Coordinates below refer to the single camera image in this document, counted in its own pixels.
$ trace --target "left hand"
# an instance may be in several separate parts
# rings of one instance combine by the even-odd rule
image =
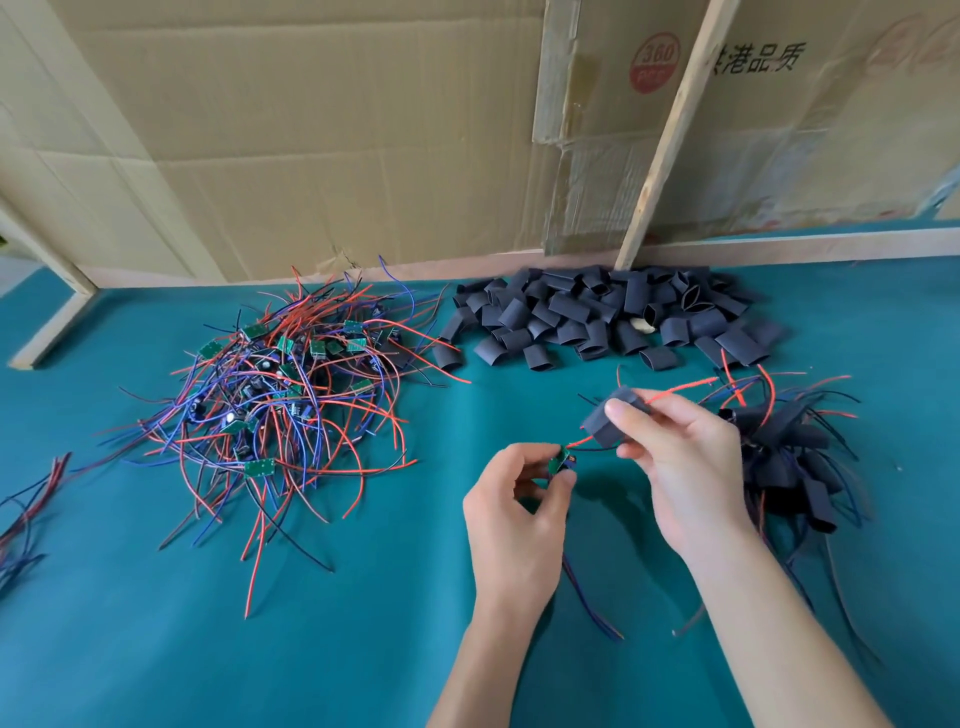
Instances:
[[[464,498],[477,600],[474,618],[513,619],[530,630],[560,583],[566,512],[576,473],[558,473],[547,490],[547,461],[559,445],[517,443],[498,452]],[[517,497],[542,500],[531,515]]]

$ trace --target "wooden stick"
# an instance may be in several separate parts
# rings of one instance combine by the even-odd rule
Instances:
[[[70,325],[80,316],[86,307],[93,301],[92,295],[75,293],[60,307],[34,338],[27,342],[27,346],[13,355],[10,366],[14,369],[33,369],[48,351],[54,348]]]
[[[0,197],[0,234],[8,240],[23,243],[41,263],[65,280],[77,293],[90,297],[97,292],[97,286],[81,273],[77,266],[55,251],[3,197]]]
[[[727,37],[727,31],[733,22],[740,0],[710,0],[704,22],[700,26],[700,33],[690,51],[690,61],[686,65],[684,77],[680,81],[677,95],[673,99],[673,107],[667,117],[663,134],[657,144],[657,151],[650,163],[647,179],[636,198],[634,216],[623,236],[623,245],[620,246],[620,255],[616,257],[613,268],[618,271],[630,268],[636,258],[636,253],[643,244],[643,238],[650,227],[657,202],[666,184],[667,177],[677,160],[680,146],[690,127],[693,114],[700,104],[704,94],[704,86],[716,63],[720,53],[720,45]]]

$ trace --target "green tabletop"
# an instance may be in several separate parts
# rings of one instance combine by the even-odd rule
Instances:
[[[844,523],[832,544],[851,615],[883,665],[858,654],[810,556],[797,571],[817,616],[898,725],[955,725],[960,258],[739,273],[772,297],[758,308],[794,331],[771,370],[853,375],[844,389],[864,400],[861,419],[840,426],[861,456],[876,521]],[[0,356],[66,296],[44,272],[0,299]],[[202,324],[230,327],[238,305],[259,298],[233,287],[108,293],[43,369],[0,370],[0,494],[67,450],[78,463],[98,457],[93,433],[153,411],[118,385],[171,395],[183,350],[211,338]],[[471,357],[462,375],[472,384],[404,385],[399,412],[418,465],[372,479],[345,521],[292,515],[297,538],[337,572],[270,544],[246,621],[251,566],[239,554],[251,503],[238,500],[201,546],[181,538],[157,552],[192,502],[176,469],[117,464],[70,483],[39,525],[49,557],[0,599],[0,723],[422,725],[470,616],[461,500],[483,465],[514,441],[579,439],[588,406],[577,393],[608,394],[617,364],[625,383],[646,387],[709,375],[696,351],[683,357],[681,369],[658,374],[636,358],[585,364],[571,351],[539,374],[522,360],[489,368]],[[363,447],[375,460],[377,443]],[[656,529],[645,479],[609,453],[584,454],[578,472],[566,550],[594,608],[627,639],[605,638],[562,583],[525,665],[514,725],[749,725],[708,621],[671,635],[700,602]],[[355,489],[338,480],[315,498],[341,513]]]

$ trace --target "fingernail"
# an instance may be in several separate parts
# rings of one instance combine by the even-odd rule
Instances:
[[[604,406],[604,412],[608,416],[616,417],[627,411],[627,407],[630,405],[623,400],[607,400],[607,404]]]

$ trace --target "cardboard sheet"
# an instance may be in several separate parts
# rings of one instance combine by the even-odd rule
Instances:
[[[0,195],[103,284],[619,245],[705,0],[0,0]],[[744,0],[653,241],[960,208],[948,0]]]
[[[562,151],[547,252],[619,244],[705,5],[547,9],[535,139]],[[575,29],[566,43],[562,28]],[[553,86],[565,77],[564,94],[548,92],[544,69]],[[960,163],[958,72],[960,14],[948,0],[744,0],[648,243],[942,205]]]

